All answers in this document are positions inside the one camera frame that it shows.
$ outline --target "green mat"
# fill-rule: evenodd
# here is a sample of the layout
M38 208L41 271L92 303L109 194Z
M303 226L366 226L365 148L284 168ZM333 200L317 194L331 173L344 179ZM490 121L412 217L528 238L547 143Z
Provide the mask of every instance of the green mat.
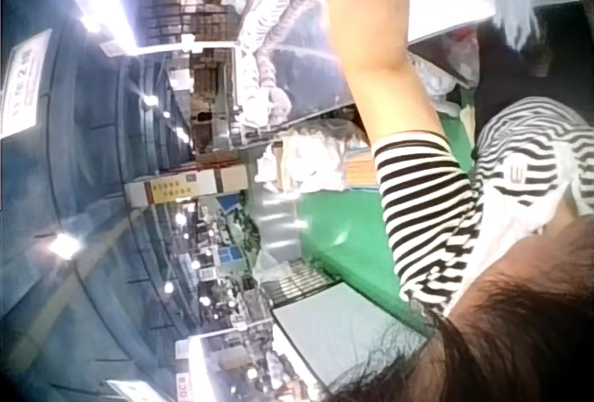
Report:
M471 168L471 144L458 119L442 118L442 125L460 166ZM299 219L307 222L301 234L303 255L369 300L419 330L420 318L398 298L399 281L381 220L377 192L319 192L298 202Z

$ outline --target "black and white striped sleeve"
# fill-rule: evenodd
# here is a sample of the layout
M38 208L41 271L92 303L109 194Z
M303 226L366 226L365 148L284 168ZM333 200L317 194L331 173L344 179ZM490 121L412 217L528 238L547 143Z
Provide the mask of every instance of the black and white striped sleeve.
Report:
M400 296L414 294L423 303L444 301L427 277L444 273L462 221L474 212L471 182L447 141L437 134L400 133L373 147L386 233Z

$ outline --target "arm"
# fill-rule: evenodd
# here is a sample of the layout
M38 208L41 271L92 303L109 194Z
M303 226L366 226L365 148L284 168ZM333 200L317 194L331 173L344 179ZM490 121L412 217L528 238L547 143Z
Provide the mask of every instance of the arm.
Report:
M400 296L443 306L463 270L448 262L471 248L476 196L408 61L408 0L329 0L329 16L373 145Z
M372 144L443 129L407 58L408 0L329 0L332 37Z

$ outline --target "shop sign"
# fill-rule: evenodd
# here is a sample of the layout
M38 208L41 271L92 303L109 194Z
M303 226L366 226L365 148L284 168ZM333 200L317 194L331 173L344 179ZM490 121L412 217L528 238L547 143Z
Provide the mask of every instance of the shop sign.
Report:
M175 342L175 359L189 358L189 339L182 339Z
M192 383L188 372L180 372L175 375L175 385L177 387L177 402L194 402L192 395Z
M160 176L145 182L148 203L163 204L199 195L196 172Z
M216 275L216 267L205 267L198 271L200 281L215 281L218 277Z
M130 402L167 402L144 381L107 381L113 390Z
M39 84L51 29L38 33L10 52L0 105L0 139L37 123Z

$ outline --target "merchandise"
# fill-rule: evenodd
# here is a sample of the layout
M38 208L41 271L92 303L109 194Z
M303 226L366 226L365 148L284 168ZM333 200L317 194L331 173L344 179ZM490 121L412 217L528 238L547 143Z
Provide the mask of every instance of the merchandise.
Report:
M255 181L273 191L344 190L347 153L368 146L359 128L340 119L302 123L281 139L282 148L269 146L257 162Z

